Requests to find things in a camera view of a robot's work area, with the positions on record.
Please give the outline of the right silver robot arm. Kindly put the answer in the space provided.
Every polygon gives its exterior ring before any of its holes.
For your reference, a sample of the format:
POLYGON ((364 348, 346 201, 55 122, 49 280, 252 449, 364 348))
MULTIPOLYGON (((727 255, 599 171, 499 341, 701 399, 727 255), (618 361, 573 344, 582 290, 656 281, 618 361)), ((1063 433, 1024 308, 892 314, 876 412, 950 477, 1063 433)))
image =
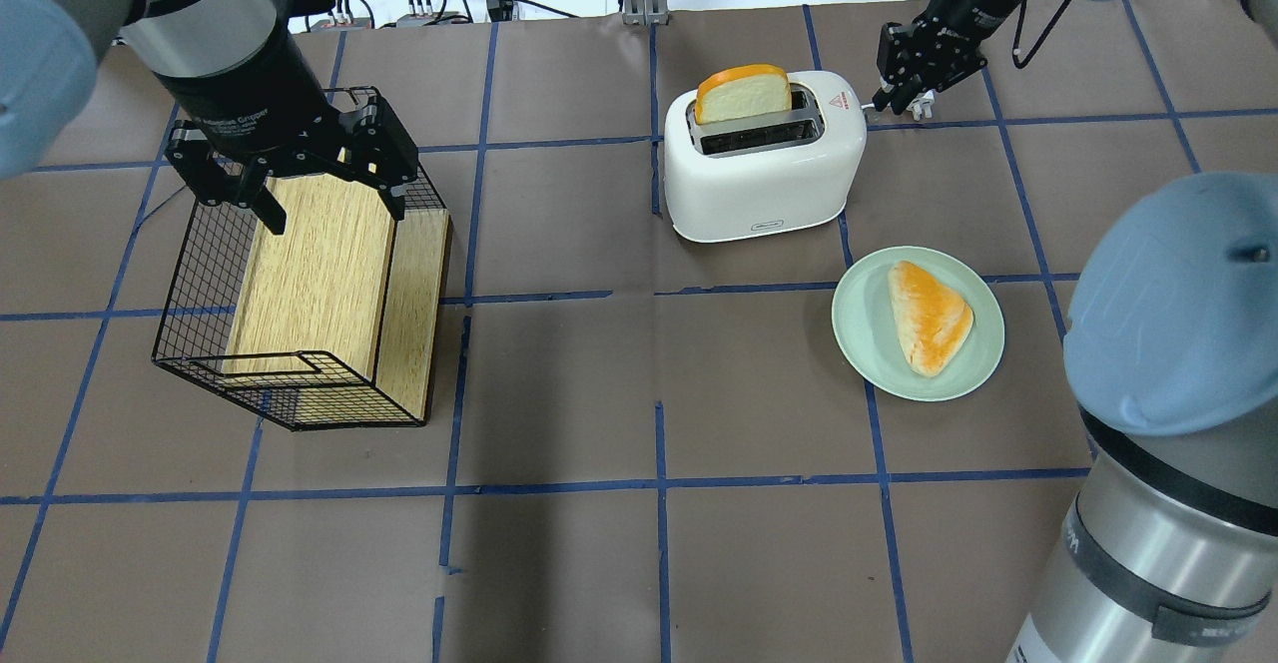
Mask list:
MULTIPOLYGON (((877 111, 980 72, 1025 0, 886 23, 877 111)), ((1275 36, 1275 0, 1238 0, 1275 36)), ((1275 604, 1277 185, 1201 172, 1111 227, 1074 290, 1068 388, 1098 448, 1010 662, 1219 662, 1275 604)))

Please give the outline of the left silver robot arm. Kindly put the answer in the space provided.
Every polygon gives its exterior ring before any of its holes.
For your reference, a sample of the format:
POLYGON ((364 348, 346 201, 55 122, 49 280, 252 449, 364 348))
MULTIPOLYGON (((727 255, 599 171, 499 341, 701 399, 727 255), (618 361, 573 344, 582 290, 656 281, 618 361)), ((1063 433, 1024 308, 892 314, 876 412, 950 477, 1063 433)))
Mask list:
POLYGON ((378 91, 366 89, 363 109, 334 109, 289 31, 334 3, 3 0, 3 178, 42 161, 123 40, 187 112, 164 155, 202 204, 252 210, 282 234, 268 179, 332 175, 371 187, 403 218, 423 181, 412 137, 378 91))

